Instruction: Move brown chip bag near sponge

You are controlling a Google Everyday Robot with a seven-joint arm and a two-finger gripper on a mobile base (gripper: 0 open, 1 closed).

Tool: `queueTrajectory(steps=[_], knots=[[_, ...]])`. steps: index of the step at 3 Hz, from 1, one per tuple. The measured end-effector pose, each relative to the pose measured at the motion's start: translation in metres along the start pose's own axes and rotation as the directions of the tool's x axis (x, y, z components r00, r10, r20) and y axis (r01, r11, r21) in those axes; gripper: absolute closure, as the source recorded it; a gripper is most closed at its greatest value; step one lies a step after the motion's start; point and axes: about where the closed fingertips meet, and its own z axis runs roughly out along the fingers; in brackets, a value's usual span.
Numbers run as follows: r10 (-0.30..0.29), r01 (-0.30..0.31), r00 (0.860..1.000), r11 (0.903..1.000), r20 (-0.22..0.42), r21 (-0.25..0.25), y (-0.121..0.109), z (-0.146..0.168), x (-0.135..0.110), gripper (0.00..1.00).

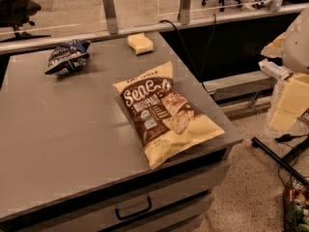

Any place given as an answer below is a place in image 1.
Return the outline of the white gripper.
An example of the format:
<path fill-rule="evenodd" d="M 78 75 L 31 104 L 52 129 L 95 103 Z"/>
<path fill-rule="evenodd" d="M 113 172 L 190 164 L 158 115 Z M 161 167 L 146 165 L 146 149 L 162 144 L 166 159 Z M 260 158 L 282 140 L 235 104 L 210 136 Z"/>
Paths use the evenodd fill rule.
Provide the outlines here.
<path fill-rule="evenodd" d="M 268 59 L 260 61 L 259 67 L 262 72 L 277 80 L 288 79 L 293 74 L 284 66 L 278 66 Z M 269 126 L 275 131 L 288 131 L 309 108 L 309 74 L 298 74 L 288 80 L 277 107 L 279 110 L 274 111 Z"/>

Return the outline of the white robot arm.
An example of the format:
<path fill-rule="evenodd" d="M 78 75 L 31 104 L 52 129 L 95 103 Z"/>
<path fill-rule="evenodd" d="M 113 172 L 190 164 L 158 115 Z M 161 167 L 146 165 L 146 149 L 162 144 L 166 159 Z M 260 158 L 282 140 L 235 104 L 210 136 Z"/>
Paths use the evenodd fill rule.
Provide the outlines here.
<path fill-rule="evenodd" d="M 272 96 L 268 127 L 288 131 L 309 108 L 309 9 L 304 9 L 272 43 L 262 50 L 262 72 L 278 85 Z"/>

